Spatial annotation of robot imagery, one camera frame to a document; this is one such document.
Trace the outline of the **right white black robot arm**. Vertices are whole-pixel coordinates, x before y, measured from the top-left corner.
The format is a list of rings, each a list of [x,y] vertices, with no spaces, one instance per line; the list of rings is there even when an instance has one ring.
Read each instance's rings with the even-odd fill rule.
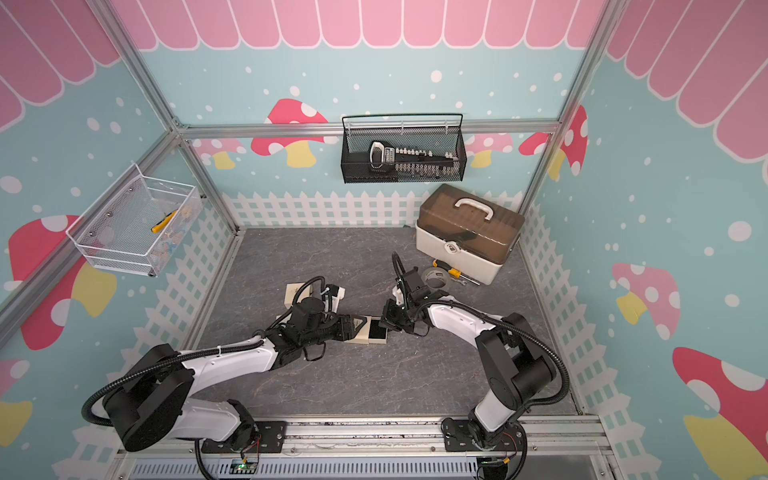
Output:
[[[444,439],[481,451],[495,450],[505,442],[522,449],[519,418],[533,406],[559,403],[570,392],[562,358],[533,333],[524,316],[482,312],[427,286],[416,268],[405,269],[396,252],[391,259],[395,286],[383,308],[384,326],[417,337],[442,330],[471,344],[489,385],[467,421],[442,421]]]

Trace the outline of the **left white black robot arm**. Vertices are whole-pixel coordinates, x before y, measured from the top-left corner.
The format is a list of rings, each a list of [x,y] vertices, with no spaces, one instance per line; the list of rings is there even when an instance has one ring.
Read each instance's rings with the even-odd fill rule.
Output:
[[[354,339],[364,316],[341,314],[341,290],[316,276],[300,286],[292,304],[265,329],[240,342],[179,351],[152,347],[123,376],[91,394],[81,408],[93,425],[111,427],[124,449],[137,452],[170,439],[210,441],[245,452],[263,435],[249,410],[234,399],[196,398],[214,385],[310,361],[311,348]]]

